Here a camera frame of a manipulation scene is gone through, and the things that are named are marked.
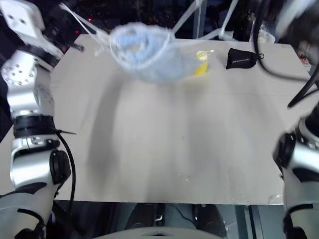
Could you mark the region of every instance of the black pouch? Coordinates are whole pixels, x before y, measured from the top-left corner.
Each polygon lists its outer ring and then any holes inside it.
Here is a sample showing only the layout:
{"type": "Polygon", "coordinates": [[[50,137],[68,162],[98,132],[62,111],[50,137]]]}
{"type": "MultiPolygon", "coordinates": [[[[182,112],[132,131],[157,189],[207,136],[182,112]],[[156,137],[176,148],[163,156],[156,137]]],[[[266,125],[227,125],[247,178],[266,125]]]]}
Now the black pouch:
{"type": "Polygon", "coordinates": [[[257,61],[258,57],[263,59],[264,54],[260,54],[260,56],[258,56],[254,52],[241,51],[241,50],[237,50],[234,48],[230,48],[230,50],[228,52],[228,60],[227,60],[226,69],[252,68],[254,65],[256,65],[256,61],[257,61]]]}

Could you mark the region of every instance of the white table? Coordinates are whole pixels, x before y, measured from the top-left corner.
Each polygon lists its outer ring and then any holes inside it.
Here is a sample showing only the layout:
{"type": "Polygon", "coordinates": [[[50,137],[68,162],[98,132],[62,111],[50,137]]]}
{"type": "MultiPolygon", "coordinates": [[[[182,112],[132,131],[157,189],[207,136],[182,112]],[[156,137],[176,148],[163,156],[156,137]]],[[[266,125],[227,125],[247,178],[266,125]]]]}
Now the white table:
{"type": "MultiPolygon", "coordinates": [[[[276,79],[259,65],[226,70],[230,47],[208,41],[184,48],[215,49],[205,75],[176,84],[132,81],[87,35],[85,53],[70,49],[52,73],[55,125],[76,164],[76,200],[219,204],[282,203],[272,160],[279,135],[312,110],[317,96],[292,110],[302,83],[276,79]]],[[[264,44],[272,69],[309,77],[291,46],[264,44]]],[[[0,144],[0,194],[9,180],[12,130],[0,144]]],[[[69,199],[71,177],[58,199],[69,199]]]]}

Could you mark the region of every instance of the yellow bottle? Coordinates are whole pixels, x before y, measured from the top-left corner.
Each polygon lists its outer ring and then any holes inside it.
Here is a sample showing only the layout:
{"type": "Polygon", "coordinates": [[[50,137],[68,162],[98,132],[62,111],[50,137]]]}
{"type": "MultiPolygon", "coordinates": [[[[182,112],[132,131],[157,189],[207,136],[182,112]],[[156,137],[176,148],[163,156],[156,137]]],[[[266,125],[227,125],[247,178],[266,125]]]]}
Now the yellow bottle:
{"type": "Polygon", "coordinates": [[[195,75],[202,75],[207,71],[208,67],[208,53],[210,51],[197,51],[196,58],[202,61],[202,64],[195,70],[195,75]]]}

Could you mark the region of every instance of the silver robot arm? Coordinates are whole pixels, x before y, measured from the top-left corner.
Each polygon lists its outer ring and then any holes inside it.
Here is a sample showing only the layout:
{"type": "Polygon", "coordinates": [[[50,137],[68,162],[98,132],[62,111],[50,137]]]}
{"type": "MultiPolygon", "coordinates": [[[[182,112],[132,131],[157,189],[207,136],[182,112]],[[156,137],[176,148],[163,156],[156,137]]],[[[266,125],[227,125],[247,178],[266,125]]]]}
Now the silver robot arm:
{"type": "Polygon", "coordinates": [[[282,172],[287,239],[319,235],[319,104],[278,141],[273,158],[282,172]]]}
{"type": "Polygon", "coordinates": [[[0,238],[38,239],[45,234],[57,190],[71,174],[67,154],[57,149],[50,91],[51,63],[63,53],[42,35],[44,24],[35,5],[1,0],[0,10],[25,42],[1,70],[13,121],[10,179],[15,191],[0,198],[0,238]]]}

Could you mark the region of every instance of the black wire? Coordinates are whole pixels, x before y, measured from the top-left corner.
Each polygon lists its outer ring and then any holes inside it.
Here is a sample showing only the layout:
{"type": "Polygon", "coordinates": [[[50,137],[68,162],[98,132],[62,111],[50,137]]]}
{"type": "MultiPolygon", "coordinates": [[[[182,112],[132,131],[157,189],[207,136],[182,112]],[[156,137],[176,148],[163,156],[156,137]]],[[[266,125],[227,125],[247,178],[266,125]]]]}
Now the black wire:
{"type": "Polygon", "coordinates": [[[66,152],[68,153],[69,159],[70,159],[70,164],[71,164],[71,169],[72,169],[72,188],[71,188],[71,196],[70,196],[70,201],[69,201],[69,205],[68,205],[68,209],[67,212],[70,214],[72,211],[72,206],[73,206],[73,201],[74,201],[74,194],[75,194],[75,183],[76,183],[76,177],[75,177],[75,163],[74,163],[74,159],[73,159],[73,155],[72,152],[67,144],[67,142],[65,141],[65,139],[62,137],[62,135],[60,134],[60,132],[57,130],[55,132],[55,134],[58,136],[58,138],[61,140],[61,142],[63,143],[66,152]]]}
{"type": "MultiPolygon", "coordinates": [[[[259,55],[259,46],[258,46],[258,34],[259,34],[259,30],[264,18],[264,15],[267,11],[268,8],[268,4],[269,4],[270,0],[263,0],[259,6],[258,9],[258,14],[256,17],[256,21],[255,21],[255,26],[254,26],[254,33],[253,33],[253,42],[254,42],[254,48],[255,48],[255,52],[256,54],[259,55]]],[[[287,79],[287,80],[294,80],[294,81],[305,81],[305,79],[303,78],[298,78],[298,77],[293,77],[293,76],[287,76],[287,75],[282,75],[273,71],[270,71],[268,68],[266,68],[261,60],[260,57],[257,58],[260,66],[269,74],[279,77],[279,78],[283,78],[283,79],[287,79]]],[[[316,67],[316,70],[314,72],[314,74],[310,77],[310,79],[306,82],[306,84],[302,87],[302,89],[296,94],[296,96],[289,102],[288,107],[291,108],[294,105],[296,105],[298,102],[300,102],[301,100],[303,100],[305,97],[311,95],[314,92],[311,92],[309,94],[306,94],[307,91],[311,88],[311,86],[316,82],[317,77],[319,76],[319,64],[316,67]]]]}
{"type": "Polygon", "coordinates": [[[183,219],[185,219],[185,220],[191,222],[191,223],[194,225],[194,227],[197,228],[196,225],[195,225],[195,223],[193,222],[193,220],[191,220],[191,219],[185,217],[185,216],[183,215],[183,213],[181,213],[181,211],[178,209],[177,206],[174,206],[174,205],[172,205],[172,204],[167,204],[167,205],[170,206],[170,207],[175,208],[183,219]]]}
{"type": "Polygon", "coordinates": [[[288,107],[291,108],[295,106],[298,102],[306,98],[307,96],[311,95],[314,93],[316,90],[312,92],[308,92],[308,90],[313,86],[313,84],[316,82],[319,76],[319,64],[317,65],[315,72],[311,76],[311,78],[307,81],[307,83],[302,87],[302,89],[296,94],[296,96],[289,102],[288,107]]]}
{"type": "MultiPolygon", "coordinates": [[[[268,9],[268,5],[269,5],[270,0],[263,0],[258,8],[257,11],[257,16],[256,16],[256,21],[255,21],[255,26],[254,26],[254,31],[253,31],[253,42],[254,42],[254,48],[255,48],[255,52],[257,55],[259,55],[259,46],[258,46],[258,35],[259,35],[259,30],[261,27],[261,24],[263,22],[265,13],[268,9]]],[[[287,79],[287,80],[294,80],[294,81],[302,81],[305,82],[306,79],[304,78],[299,78],[299,77],[294,77],[294,76],[287,76],[287,75],[283,75],[280,73],[276,73],[273,72],[271,70],[269,70],[267,67],[265,67],[265,65],[263,64],[263,61],[260,59],[260,57],[257,58],[260,66],[269,74],[279,77],[279,78],[283,78],[283,79],[287,79]]]]}
{"type": "Polygon", "coordinates": [[[308,92],[307,94],[305,94],[304,96],[301,97],[300,101],[302,101],[304,98],[312,95],[313,93],[316,93],[317,91],[319,91],[319,89],[315,89],[315,90],[308,92]]]}

